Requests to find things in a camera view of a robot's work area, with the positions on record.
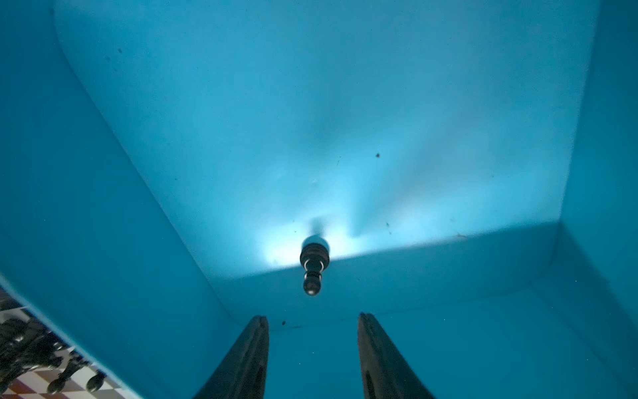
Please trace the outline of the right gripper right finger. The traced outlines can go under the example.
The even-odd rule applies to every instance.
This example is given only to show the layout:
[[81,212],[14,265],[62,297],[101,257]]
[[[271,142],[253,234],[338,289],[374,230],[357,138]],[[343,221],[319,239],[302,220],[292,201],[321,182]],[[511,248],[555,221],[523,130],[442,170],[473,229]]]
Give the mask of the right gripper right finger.
[[365,399],[435,398],[373,314],[359,315],[357,345]]

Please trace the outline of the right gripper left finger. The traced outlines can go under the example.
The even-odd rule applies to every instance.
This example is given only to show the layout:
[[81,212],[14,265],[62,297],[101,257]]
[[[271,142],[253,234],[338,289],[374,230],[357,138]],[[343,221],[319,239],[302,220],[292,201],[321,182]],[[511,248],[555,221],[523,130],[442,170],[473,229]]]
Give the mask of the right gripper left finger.
[[194,398],[264,398],[268,354],[267,318],[255,316]]

